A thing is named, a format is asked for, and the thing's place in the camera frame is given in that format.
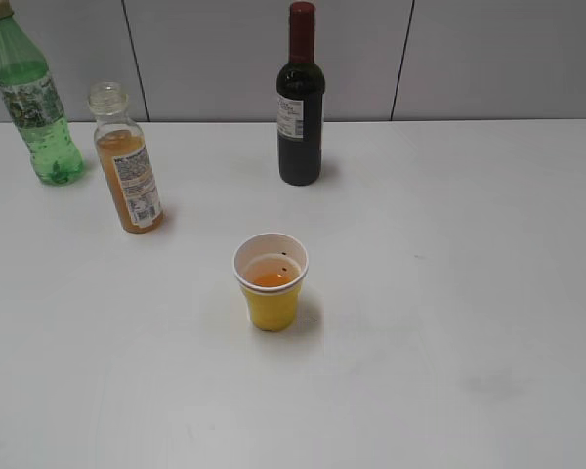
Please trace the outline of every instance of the green plastic bottle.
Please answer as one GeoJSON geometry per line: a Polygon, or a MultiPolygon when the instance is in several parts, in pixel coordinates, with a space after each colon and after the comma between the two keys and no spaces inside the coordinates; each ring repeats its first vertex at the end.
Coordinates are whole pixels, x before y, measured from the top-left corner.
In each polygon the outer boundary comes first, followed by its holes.
{"type": "Polygon", "coordinates": [[[13,19],[9,0],[0,0],[0,93],[39,179],[50,185],[75,181],[83,162],[63,104],[46,59],[13,19]]]}

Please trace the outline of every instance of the wine bottle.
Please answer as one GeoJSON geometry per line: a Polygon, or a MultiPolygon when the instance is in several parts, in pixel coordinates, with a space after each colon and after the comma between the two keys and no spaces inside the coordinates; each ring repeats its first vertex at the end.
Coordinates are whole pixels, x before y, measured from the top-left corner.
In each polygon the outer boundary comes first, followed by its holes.
{"type": "Polygon", "coordinates": [[[277,149],[280,177],[293,186],[314,182],[321,172],[323,72],[314,63],[314,5],[291,4],[289,62],[277,82],[277,149]]]}

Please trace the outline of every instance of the nutrition label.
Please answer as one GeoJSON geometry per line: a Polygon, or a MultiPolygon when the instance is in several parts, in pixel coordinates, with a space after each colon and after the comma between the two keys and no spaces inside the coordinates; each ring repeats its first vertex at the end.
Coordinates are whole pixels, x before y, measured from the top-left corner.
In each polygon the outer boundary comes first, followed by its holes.
{"type": "Polygon", "coordinates": [[[115,156],[113,165],[133,224],[149,227],[161,213],[161,207],[147,148],[115,156]]]}

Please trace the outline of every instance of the white cup rim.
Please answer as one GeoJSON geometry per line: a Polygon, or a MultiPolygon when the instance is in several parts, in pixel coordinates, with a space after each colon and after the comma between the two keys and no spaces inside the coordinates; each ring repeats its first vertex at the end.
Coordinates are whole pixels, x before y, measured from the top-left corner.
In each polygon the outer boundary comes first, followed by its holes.
{"type": "Polygon", "coordinates": [[[304,244],[302,244],[299,239],[291,236],[290,234],[285,234],[285,233],[278,233],[278,232],[266,232],[266,233],[258,233],[258,234],[254,234],[253,236],[248,237],[247,239],[245,239],[243,242],[241,242],[241,244],[239,244],[239,246],[236,248],[236,250],[234,251],[234,255],[232,256],[232,270],[234,271],[234,276],[236,277],[236,279],[238,280],[238,282],[244,286],[245,288],[247,288],[248,290],[251,291],[255,291],[255,292],[260,292],[260,293],[283,293],[286,290],[290,290],[292,287],[296,286],[299,282],[301,282],[304,277],[306,276],[307,271],[309,270],[309,253],[306,250],[306,247],[304,246],[304,244]],[[245,278],[243,278],[241,276],[241,274],[236,270],[236,255],[238,254],[238,251],[245,245],[247,244],[249,241],[251,241],[252,239],[255,239],[257,237],[260,236],[265,236],[265,235],[278,235],[278,236],[284,236],[284,237],[288,237],[289,239],[291,239],[292,241],[296,242],[297,244],[299,244],[299,246],[302,248],[302,251],[304,252],[304,255],[306,257],[306,265],[304,266],[304,268],[302,268],[300,274],[295,277],[294,280],[289,281],[288,283],[285,283],[281,286],[258,286],[255,285],[254,283],[251,283],[249,281],[247,281],[245,278]]]}

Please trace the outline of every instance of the white wall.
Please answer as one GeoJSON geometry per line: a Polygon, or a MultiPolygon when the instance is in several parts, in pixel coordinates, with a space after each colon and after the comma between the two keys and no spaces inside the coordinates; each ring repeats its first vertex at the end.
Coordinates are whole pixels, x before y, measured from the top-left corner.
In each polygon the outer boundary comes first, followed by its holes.
{"type": "MultiPolygon", "coordinates": [[[[326,117],[586,117],[586,0],[315,0],[326,117]]],[[[146,118],[121,0],[12,0],[71,120],[91,83],[146,118]]],[[[125,0],[152,120],[273,120],[290,0],[125,0]]],[[[0,101],[0,121],[8,115],[0,101]]]]}
{"type": "MultiPolygon", "coordinates": [[[[130,94],[132,114],[146,117],[120,0],[11,0],[16,21],[43,51],[70,120],[92,120],[92,83],[114,80],[130,94]]],[[[9,115],[0,98],[0,121],[9,115]]]]}
{"type": "MultiPolygon", "coordinates": [[[[126,0],[152,119],[274,120],[289,0],[126,0]]],[[[315,0],[326,117],[388,120],[410,0],[315,0]]]]}
{"type": "Polygon", "coordinates": [[[394,119],[586,117],[586,0],[416,0],[394,119]]]}

